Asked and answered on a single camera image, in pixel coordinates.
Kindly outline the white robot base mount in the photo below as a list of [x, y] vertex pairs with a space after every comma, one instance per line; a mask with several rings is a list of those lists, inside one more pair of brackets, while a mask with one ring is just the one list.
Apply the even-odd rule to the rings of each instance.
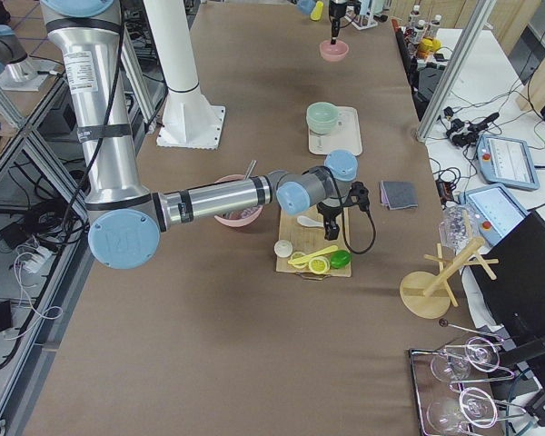
[[182, 1], [154, 1], [147, 7], [168, 95], [157, 144], [214, 150], [219, 146], [225, 108], [203, 95]]

